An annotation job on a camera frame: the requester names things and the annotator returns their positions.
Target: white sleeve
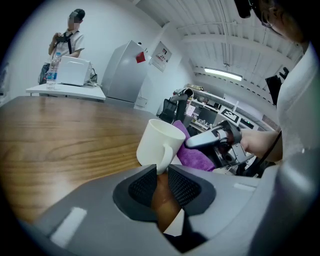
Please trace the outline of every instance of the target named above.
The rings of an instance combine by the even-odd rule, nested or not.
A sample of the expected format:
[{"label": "white sleeve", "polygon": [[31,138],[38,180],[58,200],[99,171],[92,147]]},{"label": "white sleeve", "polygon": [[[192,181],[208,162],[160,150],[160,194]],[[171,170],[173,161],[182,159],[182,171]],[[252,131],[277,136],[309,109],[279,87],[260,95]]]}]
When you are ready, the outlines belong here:
[{"label": "white sleeve", "polygon": [[85,41],[84,41],[85,36],[82,34],[76,41],[74,45],[74,51],[77,50],[83,50],[85,48]]}]

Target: water bottle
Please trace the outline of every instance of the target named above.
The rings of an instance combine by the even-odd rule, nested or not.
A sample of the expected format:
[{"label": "water bottle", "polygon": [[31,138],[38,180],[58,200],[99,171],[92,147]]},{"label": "water bottle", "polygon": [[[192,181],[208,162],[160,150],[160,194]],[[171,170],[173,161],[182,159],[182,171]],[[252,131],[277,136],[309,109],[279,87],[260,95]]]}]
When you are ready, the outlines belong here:
[{"label": "water bottle", "polygon": [[46,75],[46,88],[48,90],[53,90],[55,88],[60,58],[61,58],[61,53],[57,52],[51,61],[48,72],[45,74]]}]

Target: refrigerator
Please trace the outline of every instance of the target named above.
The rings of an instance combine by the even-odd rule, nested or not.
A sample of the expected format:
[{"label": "refrigerator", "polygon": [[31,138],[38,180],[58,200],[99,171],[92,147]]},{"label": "refrigerator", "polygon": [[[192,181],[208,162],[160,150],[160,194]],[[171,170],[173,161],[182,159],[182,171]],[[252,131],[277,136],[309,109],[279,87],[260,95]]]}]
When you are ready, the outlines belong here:
[{"label": "refrigerator", "polygon": [[102,78],[105,103],[133,108],[146,78],[148,62],[137,63],[141,46],[130,41],[114,50]]}]

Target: white mug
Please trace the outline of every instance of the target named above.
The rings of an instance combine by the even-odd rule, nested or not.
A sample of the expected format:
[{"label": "white mug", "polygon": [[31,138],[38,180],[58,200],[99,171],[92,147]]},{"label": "white mug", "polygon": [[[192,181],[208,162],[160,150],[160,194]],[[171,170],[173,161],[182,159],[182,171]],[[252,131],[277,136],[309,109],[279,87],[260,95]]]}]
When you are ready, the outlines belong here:
[{"label": "white mug", "polygon": [[185,134],[172,124],[150,119],[136,150],[136,158],[142,166],[156,164],[156,173],[162,174],[185,139]]}]

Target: fluorescent light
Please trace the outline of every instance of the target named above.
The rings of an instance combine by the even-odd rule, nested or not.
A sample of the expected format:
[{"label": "fluorescent light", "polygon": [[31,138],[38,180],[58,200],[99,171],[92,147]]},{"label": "fluorescent light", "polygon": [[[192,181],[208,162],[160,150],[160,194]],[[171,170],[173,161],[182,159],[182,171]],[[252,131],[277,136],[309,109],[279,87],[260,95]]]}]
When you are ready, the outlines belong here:
[{"label": "fluorescent light", "polygon": [[207,73],[212,73],[212,74],[216,74],[216,75],[219,75],[219,76],[224,76],[224,77],[227,77],[227,78],[232,78],[232,79],[235,79],[235,80],[238,80],[238,81],[242,81],[242,76],[238,75],[238,74],[233,74],[233,73],[229,73],[229,72],[226,72],[226,71],[207,68],[207,67],[204,69],[204,71],[207,72]]}]

